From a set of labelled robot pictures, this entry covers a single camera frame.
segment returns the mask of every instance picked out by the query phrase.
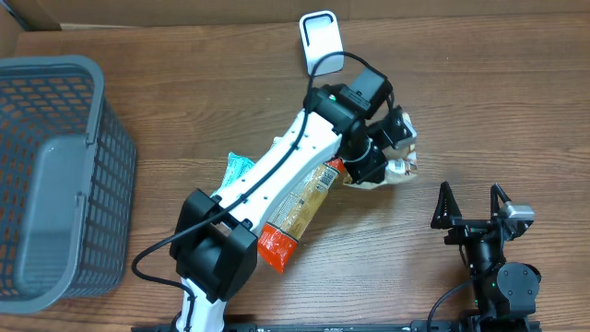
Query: basket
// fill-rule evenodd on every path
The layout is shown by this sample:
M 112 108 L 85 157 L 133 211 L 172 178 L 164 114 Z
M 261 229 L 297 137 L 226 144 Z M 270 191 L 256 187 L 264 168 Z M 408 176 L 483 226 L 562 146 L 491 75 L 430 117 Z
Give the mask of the basket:
M 124 272 L 137 153 L 83 56 L 0 60 L 0 314 Z

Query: gray plastic bin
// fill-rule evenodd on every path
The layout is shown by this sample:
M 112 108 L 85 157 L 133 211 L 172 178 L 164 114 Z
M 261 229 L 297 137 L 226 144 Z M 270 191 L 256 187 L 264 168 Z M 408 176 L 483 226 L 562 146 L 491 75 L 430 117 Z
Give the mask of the gray plastic bin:
M 0 60 L 0 314 L 124 272 L 137 154 L 83 56 Z

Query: orange package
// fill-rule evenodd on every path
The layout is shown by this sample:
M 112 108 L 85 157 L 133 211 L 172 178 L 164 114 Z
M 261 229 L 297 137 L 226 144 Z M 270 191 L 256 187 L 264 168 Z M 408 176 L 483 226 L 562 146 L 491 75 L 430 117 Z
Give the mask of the orange package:
M 328 189 L 344 171 L 341 159 L 326 162 L 305 177 L 275 209 L 258 239 L 258 253 L 280 273 L 297 248 L 303 231 L 324 202 Z

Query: wooden tabletop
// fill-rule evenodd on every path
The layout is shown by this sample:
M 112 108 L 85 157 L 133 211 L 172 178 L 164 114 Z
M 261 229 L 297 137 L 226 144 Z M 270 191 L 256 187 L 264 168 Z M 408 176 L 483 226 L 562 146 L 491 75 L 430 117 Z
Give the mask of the wooden tabletop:
M 426 318 L 467 278 L 444 231 L 430 229 L 448 180 L 465 217 L 489 215 L 498 182 L 537 213 L 509 261 L 543 274 L 534 318 L 590 329 L 590 15 L 412 18 L 341 23 L 344 49 L 389 76 L 419 131 L 419 178 L 330 192 L 279 275 L 258 268 L 226 314 L 256 323 L 401 323 Z M 260 158 L 301 108 L 307 75 L 297 23 L 35 32 L 18 55 L 96 60 L 106 95 L 140 154 L 127 270 L 172 233 L 183 200 L 215 190 L 230 151 Z M 347 60 L 325 82 L 350 83 Z M 141 268 L 178 279 L 168 250 Z M 118 290 L 60 301 L 6 331 L 125 331 L 170 322 L 181 293 L 129 270 Z M 472 308 L 468 291 L 437 317 Z

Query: black metal mount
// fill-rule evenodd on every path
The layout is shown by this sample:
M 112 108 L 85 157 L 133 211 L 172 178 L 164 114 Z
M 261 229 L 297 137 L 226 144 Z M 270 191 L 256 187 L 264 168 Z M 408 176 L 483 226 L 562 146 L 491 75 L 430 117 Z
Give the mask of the black metal mount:
M 356 184 L 380 183 L 385 177 L 385 148 L 400 148 L 416 139 L 414 129 L 402 118 L 401 107 L 389 112 L 383 120 L 365 124 L 379 107 L 392 96 L 387 77 L 365 68 L 350 87 L 345 84 L 324 85 L 312 89 L 311 111 L 320 114 L 342 135 L 337 156 Z
M 438 332 L 467 332 L 458 321 L 432 321 L 432 330 Z M 505 332 L 521 330 L 489 329 L 485 332 Z M 541 332 L 539 322 L 530 322 L 527 330 Z M 132 332 L 177 332 L 176 327 L 161 325 L 153 327 L 134 327 Z M 228 324 L 223 332 L 427 332 L 426 321 L 416 320 L 410 324 L 356 324 L 356 325 L 274 325 Z
M 503 253 L 504 242 L 522 236 L 534 218 L 530 206 L 514 204 L 495 184 L 490 190 L 490 218 L 463 219 L 451 186 L 441 184 L 431 227 L 449 230 L 444 243 L 459 245 L 473 279 L 478 309 L 462 314 L 465 331 L 535 330 L 527 317 L 536 310 L 541 274 L 528 264 L 506 263 Z
M 186 198 L 174 233 L 184 231 L 218 214 L 219 197 L 209 197 L 197 189 Z M 230 228 L 226 235 L 216 225 Z M 172 242 L 170 256 L 176 260 L 176 272 L 206 292 L 207 299 L 229 300 L 256 268 L 258 237 L 249 220 L 236 220 L 228 214 L 215 224 Z

